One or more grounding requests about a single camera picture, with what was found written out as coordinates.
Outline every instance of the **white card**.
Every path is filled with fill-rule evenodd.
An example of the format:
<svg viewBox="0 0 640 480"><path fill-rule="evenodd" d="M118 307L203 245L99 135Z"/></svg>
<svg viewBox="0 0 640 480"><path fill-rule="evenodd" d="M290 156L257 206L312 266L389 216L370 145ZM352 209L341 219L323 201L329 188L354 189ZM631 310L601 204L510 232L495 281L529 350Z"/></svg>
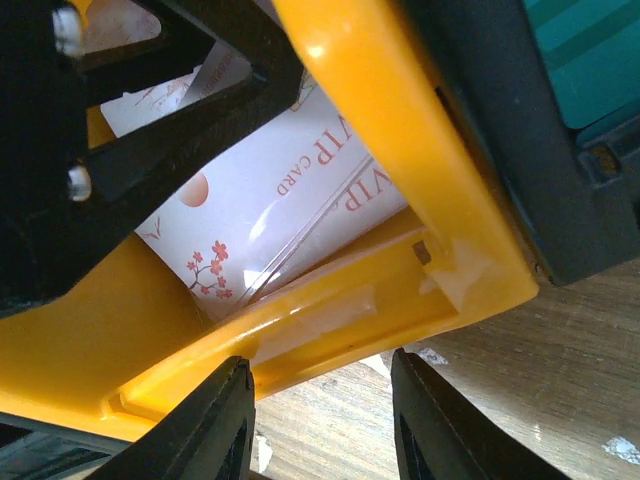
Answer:
<svg viewBox="0 0 640 480"><path fill-rule="evenodd" d="M133 38L127 28L154 25L145 17L149 14L128 0L109 5L118 21L90 17L101 45ZM123 13L127 9L132 17ZM106 6L100 11L109 15ZM153 33L150 28L145 35ZM233 85L249 72L244 59L218 43L197 75L125 94L102 111L122 136ZM306 75L298 102L213 159L136 231L218 320L246 304L267 282L261 294L292 280L405 205Z"/></svg>

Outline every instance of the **wood grain surface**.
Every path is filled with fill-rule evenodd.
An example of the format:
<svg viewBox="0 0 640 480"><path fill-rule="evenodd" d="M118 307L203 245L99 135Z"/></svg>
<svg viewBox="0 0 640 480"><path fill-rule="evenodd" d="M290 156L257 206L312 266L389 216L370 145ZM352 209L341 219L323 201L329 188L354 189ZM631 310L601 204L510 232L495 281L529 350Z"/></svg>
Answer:
<svg viewBox="0 0 640 480"><path fill-rule="evenodd" d="M408 346L501 428L575 479L637 479L607 453L640 447L640 261ZM389 366L391 352L382 354ZM395 479L389 379L358 363L258 403L272 479ZM254 445L253 468L258 468Z"/></svg>

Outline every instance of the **black bracket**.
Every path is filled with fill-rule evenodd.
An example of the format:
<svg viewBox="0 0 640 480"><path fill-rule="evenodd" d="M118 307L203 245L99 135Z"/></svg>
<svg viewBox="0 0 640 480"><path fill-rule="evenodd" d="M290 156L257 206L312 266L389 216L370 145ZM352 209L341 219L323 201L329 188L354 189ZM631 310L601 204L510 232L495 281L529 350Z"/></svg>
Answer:
<svg viewBox="0 0 640 480"><path fill-rule="evenodd" d="M391 383L401 480L568 480L504 433L418 355L396 350Z"/></svg>
<svg viewBox="0 0 640 480"><path fill-rule="evenodd" d="M3 3L0 318L66 293L207 162L298 98L302 65L252 0L137 3L161 19L160 37L79 63L56 52L49 3ZM251 64L247 78L89 151L88 106L191 71L216 41ZM74 165L93 186L83 202L69 196Z"/></svg>
<svg viewBox="0 0 640 480"><path fill-rule="evenodd" d="M249 478L254 399L249 362L231 357L155 428L87 478Z"/></svg>
<svg viewBox="0 0 640 480"><path fill-rule="evenodd" d="M442 75L443 103L492 163L550 280L575 282L639 255L638 168L607 181L585 171L602 164L564 125L522 0L402 3ZM624 143L640 147L637 135Z"/></svg>

